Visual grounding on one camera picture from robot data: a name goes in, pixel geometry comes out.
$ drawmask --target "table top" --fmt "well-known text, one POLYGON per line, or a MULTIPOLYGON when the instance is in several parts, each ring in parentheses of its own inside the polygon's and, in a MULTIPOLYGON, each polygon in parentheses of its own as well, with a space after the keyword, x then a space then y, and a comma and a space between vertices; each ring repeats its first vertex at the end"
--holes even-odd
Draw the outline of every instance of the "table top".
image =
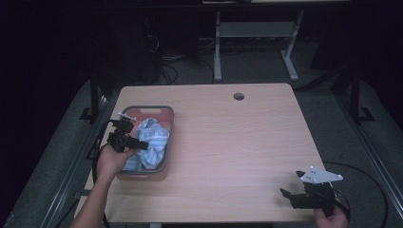
MULTIPOLYGON (((109 221, 314 219, 312 209, 293 209, 279 191, 303 193, 296 171, 323 167, 289 85, 125 87, 111 118, 118 119, 117 113, 130 105, 174 109, 169 170, 162 181, 115 178, 106 205, 109 221), (244 99, 234 99, 235 93, 244 99)), ((89 175, 86 189, 91 187, 89 175)))

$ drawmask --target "fabric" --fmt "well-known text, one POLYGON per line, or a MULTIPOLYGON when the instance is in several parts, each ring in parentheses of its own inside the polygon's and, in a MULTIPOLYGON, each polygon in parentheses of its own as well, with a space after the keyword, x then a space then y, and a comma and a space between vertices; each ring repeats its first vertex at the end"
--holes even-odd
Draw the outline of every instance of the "fabric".
POLYGON ((163 160, 169 130, 163 128, 156 119, 148 118, 140 123, 135 138, 147 142, 148 149, 140 150, 137 155, 131 157, 123 170, 141 171, 143 166, 147 169, 155 169, 163 160))

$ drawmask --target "dark background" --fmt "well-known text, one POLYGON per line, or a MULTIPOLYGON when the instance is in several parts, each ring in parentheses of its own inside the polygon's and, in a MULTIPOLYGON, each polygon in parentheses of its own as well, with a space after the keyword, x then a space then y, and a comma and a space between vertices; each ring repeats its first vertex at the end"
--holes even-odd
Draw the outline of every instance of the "dark background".
MULTIPOLYGON (((153 27, 144 27, 143 15, 133 12, 127 12, 126 16, 106 15, 103 3, 91 0, 0 3, 3 187, 0 224, 10 213, 71 100, 90 73, 100 74, 105 93, 124 85, 150 85, 158 72, 147 50, 144 38, 147 29, 154 29, 171 46, 182 48, 189 55, 197 54, 189 48, 192 42, 214 32, 214 27, 211 29, 214 24, 210 24, 215 21, 212 12, 205 11, 201 17, 193 12, 175 17, 161 13, 155 17, 153 27), (127 21, 127 16, 134 20, 127 21), (192 30, 186 40, 169 39, 169 34, 183 29, 192 30), (92 39, 103 43, 114 55, 120 54, 124 66, 111 60, 92 39), (135 51, 128 53, 127 46, 135 51), (129 72, 130 78, 121 78, 122 72, 129 72)), ((361 78, 375 89, 382 104, 403 127, 403 6, 397 0, 354 1, 353 5, 348 10, 351 14, 327 11, 326 20, 317 20, 323 18, 324 11, 308 10, 300 37, 322 39, 313 67, 331 70, 353 60, 361 78)))

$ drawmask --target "gray floor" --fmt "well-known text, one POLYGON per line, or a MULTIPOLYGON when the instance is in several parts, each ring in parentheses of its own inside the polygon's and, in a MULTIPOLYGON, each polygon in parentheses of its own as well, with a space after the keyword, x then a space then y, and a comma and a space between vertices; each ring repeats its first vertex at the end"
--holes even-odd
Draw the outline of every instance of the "gray floor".
MULTIPOLYGON (((309 68, 316 49, 315 43, 297 43, 292 59, 300 80, 292 82, 280 57, 279 51, 282 48, 284 48, 282 43, 275 43, 265 48, 249 48, 249 51, 238 55, 222 55, 221 84, 287 83, 292 87, 299 87, 325 73, 325 71, 309 68)), ((201 58, 212 66, 212 54, 203 55, 201 58)), ((171 66, 179 72, 178 86, 211 82, 211 69, 206 64, 181 61, 171 66)), ((164 80, 156 83, 156 85, 163 84, 164 80)), ((348 100, 349 94, 341 97, 333 95, 330 89, 332 84, 333 80, 329 80, 309 92, 296 92, 298 103, 319 154, 324 161, 348 163, 365 170, 379 180, 366 147, 356 133, 355 125, 351 124, 350 117, 344 111, 343 101, 348 100)), ((118 95, 119 90, 107 98, 102 120, 110 116, 118 95)), ((90 106, 89 97, 89 84, 86 83, 71 103, 65 118, 60 122, 49 142, 43 158, 17 201, 13 209, 13 223, 9 227, 41 227, 44 218, 48 218, 48 209, 55 196, 58 196, 57 193, 66 191, 67 198, 62 200, 60 206, 62 210, 56 213, 54 218, 58 221, 80 195, 77 193, 83 192, 91 163, 90 160, 85 159, 86 153, 78 155, 80 162, 77 164, 71 186, 68 189, 60 189, 60 185, 74 161, 76 152, 83 147, 86 148, 84 146, 88 143, 86 139, 91 138, 91 132, 97 129, 97 126, 89 124, 89 121, 79 120, 82 110, 90 106)), ((374 91, 365 83, 361 83, 360 106, 368 107, 375 118, 375 122, 363 123, 361 128, 374 144, 379 157, 401 189, 403 187, 403 176, 400 175, 403 171, 402 131, 382 107, 374 91)), ((352 169, 333 164, 325 165, 329 171, 340 173, 345 178, 343 182, 335 184, 335 188, 343 191, 352 206, 350 227, 379 227, 385 208, 376 186, 352 169)), ((61 227, 68 227, 73 219, 72 215, 73 212, 68 214, 61 227)), ((146 224, 112 224, 112 227, 145 226, 146 224)), ((276 223, 274 227, 315 227, 315 224, 313 222, 276 223)), ((403 220, 391 201, 389 201, 386 227, 403 227, 403 220)))

